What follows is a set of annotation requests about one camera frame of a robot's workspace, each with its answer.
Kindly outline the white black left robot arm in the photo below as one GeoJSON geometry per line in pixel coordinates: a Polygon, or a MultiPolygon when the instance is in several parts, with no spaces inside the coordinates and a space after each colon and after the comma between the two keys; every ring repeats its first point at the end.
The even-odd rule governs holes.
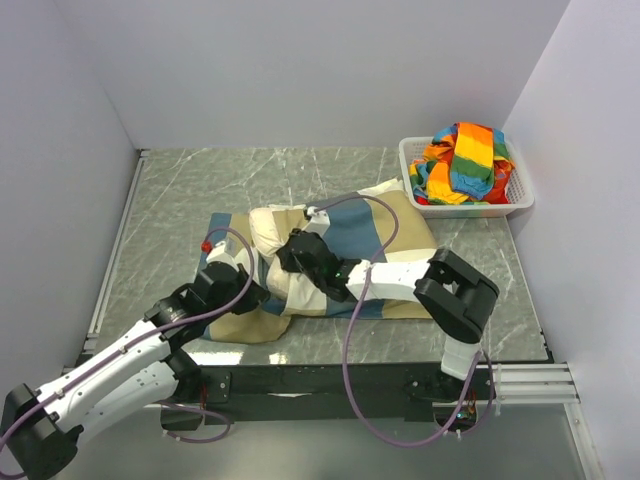
{"type": "Polygon", "coordinates": [[[184,345],[224,314],[251,312],[268,297],[244,267],[214,262],[79,367],[37,389],[15,387],[5,399],[1,445],[20,465],[18,478],[54,477],[81,439],[148,404],[198,400],[204,380],[184,345]]]}

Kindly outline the blue beige white pillowcase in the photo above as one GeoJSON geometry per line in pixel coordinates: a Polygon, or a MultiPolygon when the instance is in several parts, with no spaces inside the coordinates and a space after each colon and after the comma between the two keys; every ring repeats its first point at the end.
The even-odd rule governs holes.
{"type": "MultiPolygon", "coordinates": [[[[431,255],[437,242],[425,219],[411,204],[402,181],[391,179],[374,187],[350,192],[344,203],[327,200],[330,227],[323,239],[330,251],[343,258],[379,262],[417,260],[431,255]]],[[[252,247],[251,255],[258,265],[255,280],[267,288],[267,262],[261,258],[250,233],[249,213],[215,212],[209,222],[212,244],[227,238],[232,228],[242,235],[236,245],[252,247]]],[[[244,252],[242,265],[249,264],[250,255],[244,252]]],[[[347,318],[355,307],[354,301],[336,302],[316,287],[298,309],[287,309],[285,300],[271,293],[269,300],[259,308],[242,315],[226,314],[211,323],[204,339],[216,342],[259,344],[280,338],[295,317],[347,318]]]]}

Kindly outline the cream white pillow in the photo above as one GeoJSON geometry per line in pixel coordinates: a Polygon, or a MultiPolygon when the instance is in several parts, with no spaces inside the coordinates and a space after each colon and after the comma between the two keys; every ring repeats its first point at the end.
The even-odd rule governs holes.
{"type": "Polygon", "coordinates": [[[268,264],[266,284],[269,291],[285,300],[287,309],[298,309],[306,295],[313,290],[310,282],[300,273],[284,270],[284,263],[277,251],[283,247],[293,229],[306,225],[302,205],[295,208],[284,206],[260,207],[250,211],[249,227],[252,241],[262,259],[268,264]]]}

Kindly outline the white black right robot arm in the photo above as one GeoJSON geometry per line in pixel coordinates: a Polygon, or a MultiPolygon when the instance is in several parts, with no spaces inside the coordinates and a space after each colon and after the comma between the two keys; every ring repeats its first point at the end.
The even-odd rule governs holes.
{"type": "Polygon", "coordinates": [[[421,305],[445,333],[439,374],[444,395],[460,399],[474,386],[472,361],[500,290],[448,249],[417,260],[370,262],[341,258],[317,233],[295,229],[276,255],[336,302],[395,300],[421,305]]]}

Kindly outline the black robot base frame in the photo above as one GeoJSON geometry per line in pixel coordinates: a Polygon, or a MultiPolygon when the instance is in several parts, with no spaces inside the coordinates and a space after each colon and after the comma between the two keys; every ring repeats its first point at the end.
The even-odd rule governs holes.
{"type": "MultiPolygon", "coordinates": [[[[435,362],[353,364],[348,374],[368,419],[430,422],[433,407],[456,403],[464,384],[435,362]]],[[[178,400],[233,423],[356,417],[339,364],[203,366],[195,386],[178,400]]]]}

